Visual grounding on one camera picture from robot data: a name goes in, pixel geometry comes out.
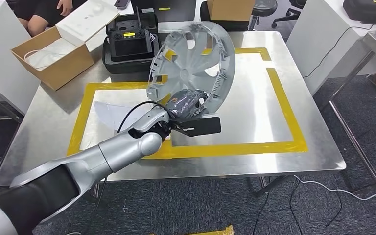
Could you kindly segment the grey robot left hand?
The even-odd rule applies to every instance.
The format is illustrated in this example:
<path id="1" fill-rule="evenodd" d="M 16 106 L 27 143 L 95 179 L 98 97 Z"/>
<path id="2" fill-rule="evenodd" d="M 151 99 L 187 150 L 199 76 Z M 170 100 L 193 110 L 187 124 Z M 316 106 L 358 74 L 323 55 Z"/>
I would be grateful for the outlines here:
<path id="1" fill-rule="evenodd" d="M 171 96 L 165 107 L 176 118 L 192 118 L 202 112 L 207 98 L 203 90 L 182 89 Z"/>

